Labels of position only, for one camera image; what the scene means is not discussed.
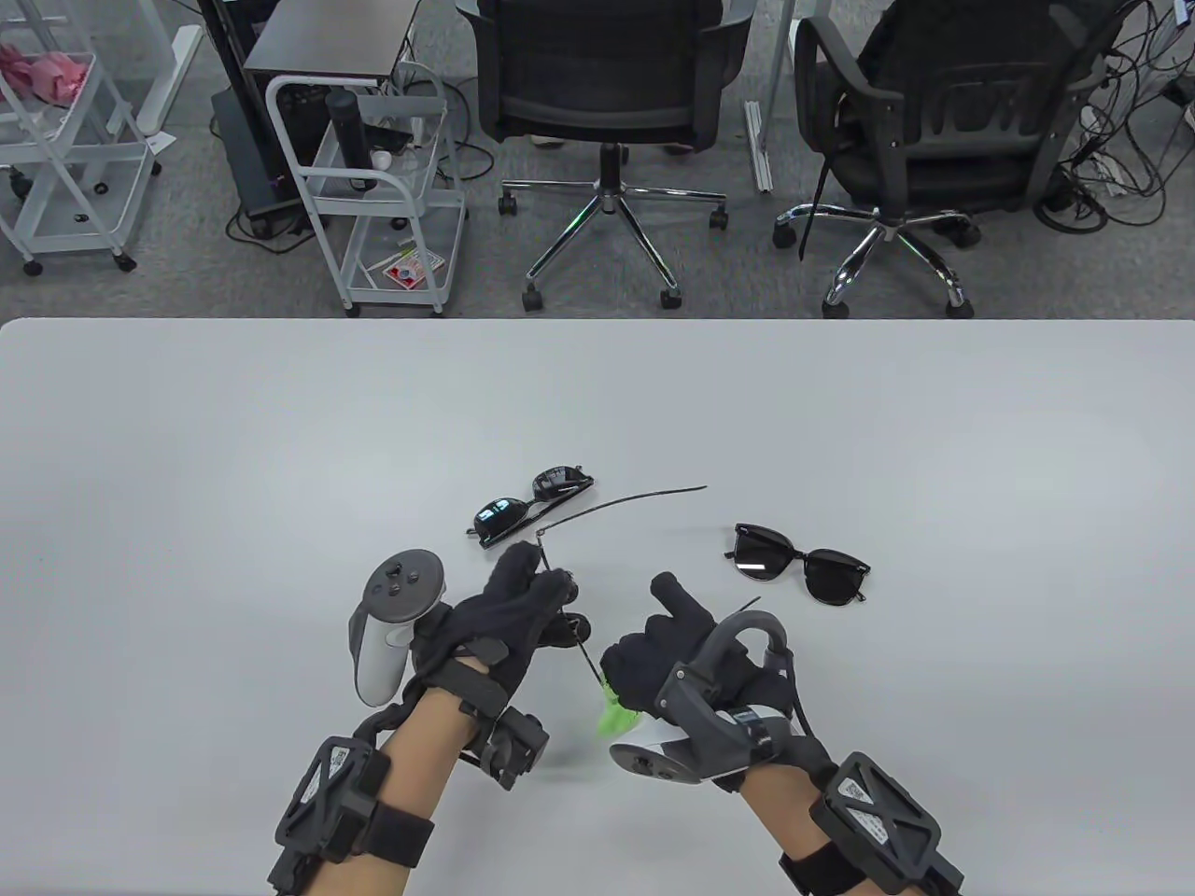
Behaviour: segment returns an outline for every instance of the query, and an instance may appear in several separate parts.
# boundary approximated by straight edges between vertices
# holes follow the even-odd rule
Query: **rolling cart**
[[[270,81],[265,93],[265,105],[295,188],[344,313],[350,318],[361,314],[362,305],[418,306],[442,314],[452,291],[468,216],[443,82],[418,62],[402,61],[396,72],[396,78],[416,75],[429,81],[435,96],[382,96],[379,82],[373,79],[317,75],[280,75]],[[418,133],[419,146],[412,140],[394,154],[386,171],[348,168],[336,130],[329,124],[314,161],[300,165],[278,111],[278,91],[288,85],[351,90],[357,93],[361,117],[367,124]],[[447,161],[446,170],[440,167],[441,161]],[[439,186],[437,177],[448,186]],[[378,183],[372,190],[358,192],[350,186],[350,179]],[[335,216],[353,221],[353,232],[342,254],[333,251],[324,225],[325,217]],[[403,243],[411,244],[427,272],[425,280],[411,289],[386,276],[386,265]],[[436,256],[443,259],[439,269],[431,263]]]
[[[131,271],[125,252],[141,210],[146,186],[161,171],[124,100],[96,54],[73,0],[60,0],[65,17],[42,17],[32,0],[17,0],[20,18],[6,18],[0,32],[29,30],[42,51],[57,50],[51,27],[69,29],[79,53],[72,60],[87,68],[69,108],[20,97],[0,78],[0,166],[10,170],[20,200],[16,223],[0,231],[25,259],[24,271],[38,276],[38,256],[108,250],[117,268]],[[106,97],[105,118],[97,99]]]

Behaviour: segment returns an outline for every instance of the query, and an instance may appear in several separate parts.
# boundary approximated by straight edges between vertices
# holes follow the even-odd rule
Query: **pink bag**
[[[23,99],[32,94],[50,105],[69,106],[87,80],[87,66],[56,50],[30,61],[16,47],[2,44],[0,74]]]

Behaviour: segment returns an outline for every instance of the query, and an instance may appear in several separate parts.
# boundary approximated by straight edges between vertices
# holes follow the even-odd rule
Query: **black glove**
[[[511,698],[540,645],[572,646],[588,637],[583,616],[560,614],[565,603],[577,597],[577,585],[564,570],[535,573],[540,552],[535,545],[520,541],[507,548],[490,573],[479,595],[468,597],[447,612],[428,614],[416,624],[412,644],[415,679],[404,689],[404,698],[424,688],[424,679],[440,669],[454,655],[468,655],[471,643],[486,639],[502,646],[504,656],[490,663],[490,679]]]
[[[624,636],[602,653],[601,668],[623,706],[662,717],[655,706],[660,689],[676,663],[697,656],[715,622],[670,572],[651,579],[651,595],[669,615],[649,616],[642,634]],[[792,686],[783,675],[752,662],[741,643],[723,658],[716,683],[719,693],[715,710],[755,704],[788,713],[792,706]]]

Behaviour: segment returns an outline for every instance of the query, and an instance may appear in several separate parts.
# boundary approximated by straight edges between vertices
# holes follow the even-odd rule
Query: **green object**
[[[639,713],[623,706],[607,682],[602,681],[601,689],[606,694],[606,711],[598,723],[599,737],[618,737],[639,724]]]

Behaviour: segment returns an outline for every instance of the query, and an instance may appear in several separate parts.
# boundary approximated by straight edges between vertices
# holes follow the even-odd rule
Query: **floor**
[[[151,70],[141,48],[131,0],[80,0],[94,18],[100,51],[130,96],[143,91]],[[171,0],[160,0],[167,25],[195,20]],[[882,8],[882,0],[840,0],[834,18],[857,48]],[[760,0],[743,74],[723,97],[718,143],[692,158],[675,159],[636,148],[630,183],[719,190],[730,197],[730,228],[711,232],[705,214],[692,208],[643,208],[642,220],[685,288],[679,312],[660,308],[660,283],[624,228],[598,221],[559,266],[543,281],[544,314],[635,318],[805,318],[819,315],[821,295],[835,266],[860,234],[819,222],[804,263],[771,245],[771,220],[808,201],[819,159],[796,134],[791,80],[782,91],[772,143],[776,192],[754,189],[743,133],[742,103],[762,96],[776,35],[779,2]],[[416,20],[421,61],[451,81],[473,74],[471,32],[451,0],[423,0]],[[163,176],[151,188],[143,225],[130,253],[133,274],[118,272],[102,256],[47,259],[45,274],[30,280],[7,244],[0,246],[0,324],[18,317],[339,317],[341,307],[314,243],[276,258],[223,237],[237,196],[222,149],[208,133],[210,96],[226,85],[215,53],[204,42],[167,123],[178,137],[161,157]],[[464,84],[471,96],[473,82]],[[1141,141],[1154,152],[1178,111],[1158,103],[1140,113]],[[496,146],[495,170],[470,186],[472,215],[465,237],[452,317],[520,317],[522,274],[574,209],[546,197],[521,201],[516,219],[500,219],[497,183],[505,177],[582,179],[595,176],[596,152],[572,145],[558,151],[526,141]],[[1191,134],[1183,130],[1181,153]],[[464,157],[466,173],[480,160]],[[11,215],[4,191],[0,214]],[[827,200],[838,197],[833,182]],[[1189,318],[1195,317],[1195,252],[1188,227],[1195,221],[1195,161],[1179,167],[1168,191],[1163,220],[1147,228],[1110,226],[1091,237],[1044,228],[1031,215],[997,214],[981,220],[983,241],[967,252],[937,238],[958,270],[980,317],[989,318]],[[1141,201],[1122,214],[1145,216]],[[854,317],[939,317],[944,295],[929,269],[891,247],[874,257],[848,296]],[[366,317],[425,312],[367,308]]]

